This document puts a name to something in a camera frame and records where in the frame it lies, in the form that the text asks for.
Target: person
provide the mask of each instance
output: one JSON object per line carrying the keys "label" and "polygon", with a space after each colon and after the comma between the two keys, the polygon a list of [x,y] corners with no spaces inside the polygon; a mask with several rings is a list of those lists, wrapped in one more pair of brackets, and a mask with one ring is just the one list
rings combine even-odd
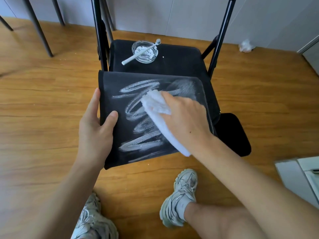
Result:
{"label": "person", "polygon": [[[319,211],[242,160],[209,131],[205,108],[189,98],[162,95],[172,114],[163,118],[177,140],[244,205],[220,207],[196,203],[197,174],[182,171],[174,192],[160,209],[163,224],[191,225],[201,238],[317,238]],[[29,239],[118,238],[101,212],[94,184],[113,142],[118,113],[101,126],[96,89],[79,126],[78,155],[70,173],[24,234]]]}

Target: brush head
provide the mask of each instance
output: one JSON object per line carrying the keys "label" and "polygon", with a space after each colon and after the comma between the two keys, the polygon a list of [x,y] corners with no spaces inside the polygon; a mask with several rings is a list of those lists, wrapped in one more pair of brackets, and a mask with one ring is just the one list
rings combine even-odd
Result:
{"label": "brush head", "polygon": [[159,44],[160,44],[160,39],[157,39],[155,45],[159,45]]}

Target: forearm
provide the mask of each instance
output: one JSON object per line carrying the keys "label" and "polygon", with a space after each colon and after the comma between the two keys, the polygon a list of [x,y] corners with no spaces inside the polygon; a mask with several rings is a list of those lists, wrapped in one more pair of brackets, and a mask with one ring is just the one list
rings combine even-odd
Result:
{"label": "forearm", "polygon": [[99,172],[99,169],[76,160],[67,177],[30,227],[27,238],[70,239]]}
{"label": "forearm", "polygon": [[269,238],[315,238],[319,211],[242,160],[216,137],[195,157],[249,210]]}

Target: white toothbrush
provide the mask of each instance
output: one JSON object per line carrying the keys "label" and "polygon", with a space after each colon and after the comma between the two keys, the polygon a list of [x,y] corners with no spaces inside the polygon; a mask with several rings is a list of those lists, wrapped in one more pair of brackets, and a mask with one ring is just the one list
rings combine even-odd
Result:
{"label": "white toothbrush", "polygon": [[126,65],[128,62],[130,62],[130,61],[136,59],[138,56],[142,55],[142,54],[145,53],[146,51],[150,50],[151,48],[153,48],[153,47],[155,47],[155,46],[157,46],[157,45],[159,45],[159,44],[160,44],[160,39],[157,39],[155,44],[153,44],[152,46],[150,46],[150,47],[148,47],[148,48],[146,48],[146,49],[144,49],[144,50],[142,50],[142,51],[140,51],[140,52],[134,54],[133,56],[129,57],[128,59],[122,61],[122,64],[123,64],[123,65]]}

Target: white sneaker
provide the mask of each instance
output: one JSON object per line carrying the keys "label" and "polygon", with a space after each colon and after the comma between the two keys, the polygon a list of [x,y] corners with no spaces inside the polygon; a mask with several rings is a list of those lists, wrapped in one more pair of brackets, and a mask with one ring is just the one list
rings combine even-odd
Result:
{"label": "white sneaker", "polygon": [[101,215],[101,203],[95,193],[87,199],[71,239],[81,238],[90,230],[96,231],[101,239],[118,239],[114,223]]}
{"label": "white sneaker", "polygon": [[181,219],[176,211],[177,203],[186,195],[196,202],[195,190],[197,187],[197,173],[192,169],[182,171],[174,182],[174,192],[166,198],[159,212],[159,216],[166,227],[183,226],[185,220]]}

